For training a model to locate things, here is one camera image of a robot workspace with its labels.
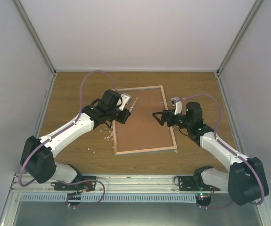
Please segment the turquoise picture frame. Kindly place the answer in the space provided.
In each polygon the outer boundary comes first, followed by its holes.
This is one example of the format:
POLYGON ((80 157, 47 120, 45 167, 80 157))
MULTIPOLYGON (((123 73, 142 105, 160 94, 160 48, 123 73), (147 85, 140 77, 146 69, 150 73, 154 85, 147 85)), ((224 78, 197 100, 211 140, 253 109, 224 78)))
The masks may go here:
POLYGON ((168 109, 163 86, 124 88, 119 91, 132 97, 127 109, 137 97, 138 100, 125 124, 113 122, 114 155, 177 150, 173 128, 161 126, 152 116, 154 112, 168 109))

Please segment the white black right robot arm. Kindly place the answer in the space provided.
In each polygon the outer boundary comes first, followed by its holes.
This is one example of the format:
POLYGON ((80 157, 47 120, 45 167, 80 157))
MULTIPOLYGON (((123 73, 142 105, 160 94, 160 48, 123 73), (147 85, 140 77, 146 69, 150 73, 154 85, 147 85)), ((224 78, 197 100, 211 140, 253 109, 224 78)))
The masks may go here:
POLYGON ((179 189, 186 191, 191 185, 200 192, 196 195, 199 207, 207 207, 211 202, 209 189, 227 192, 231 200, 241 206, 256 201, 262 204, 269 195, 269 187, 263 164, 257 157, 249 158, 241 154, 216 135, 213 128, 204 123, 203 111, 198 102, 188 102, 182 114, 182 103, 173 100, 174 110, 153 113, 158 123, 168 127, 178 126, 186 129, 187 136, 199 147, 212 154, 227 170, 221 172, 212 166, 204 166, 194 171, 192 179, 179 176, 179 189))

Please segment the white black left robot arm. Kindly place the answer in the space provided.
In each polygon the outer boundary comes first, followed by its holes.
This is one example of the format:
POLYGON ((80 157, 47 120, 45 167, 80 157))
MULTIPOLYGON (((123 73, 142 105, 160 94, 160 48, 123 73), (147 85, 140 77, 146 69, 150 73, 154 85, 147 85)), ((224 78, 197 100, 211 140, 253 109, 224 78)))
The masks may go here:
POLYGON ((21 171, 28 172, 39 184, 55 180, 77 190, 82 184, 81 172, 72 165, 55 162, 55 157, 78 137, 99 125, 112 121, 125 124, 131 114, 125 106, 130 101, 131 95, 109 89, 101 99, 82 107, 77 116, 62 127, 40 138, 29 137, 20 160, 21 171))

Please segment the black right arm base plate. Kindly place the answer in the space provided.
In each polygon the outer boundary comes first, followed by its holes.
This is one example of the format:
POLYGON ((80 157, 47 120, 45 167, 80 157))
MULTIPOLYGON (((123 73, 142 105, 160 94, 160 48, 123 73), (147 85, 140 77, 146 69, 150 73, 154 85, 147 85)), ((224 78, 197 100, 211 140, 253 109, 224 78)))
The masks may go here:
POLYGON ((176 185, 179 188, 179 191, 184 192, 213 192, 213 191, 219 191, 219 188, 203 185, 198 186, 194 180, 194 177, 191 176, 174 176, 172 178, 173 184, 176 185))

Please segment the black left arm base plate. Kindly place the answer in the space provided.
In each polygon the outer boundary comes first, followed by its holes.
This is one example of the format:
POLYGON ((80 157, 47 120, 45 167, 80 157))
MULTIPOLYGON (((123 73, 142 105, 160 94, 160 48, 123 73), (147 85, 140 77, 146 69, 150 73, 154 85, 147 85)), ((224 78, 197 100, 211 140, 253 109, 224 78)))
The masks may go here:
POLYGON ((88 182, 80 183, 77 185, 66 185, 63 183, 60 183, 58 181, 52 182, 50 185, 54 188, 56 191, 94 191, 96 182, 91 180, 96 180, 96 176, 80 176, 79 178, 75 179, 73 183, 83 180, 90 180, 88 182))

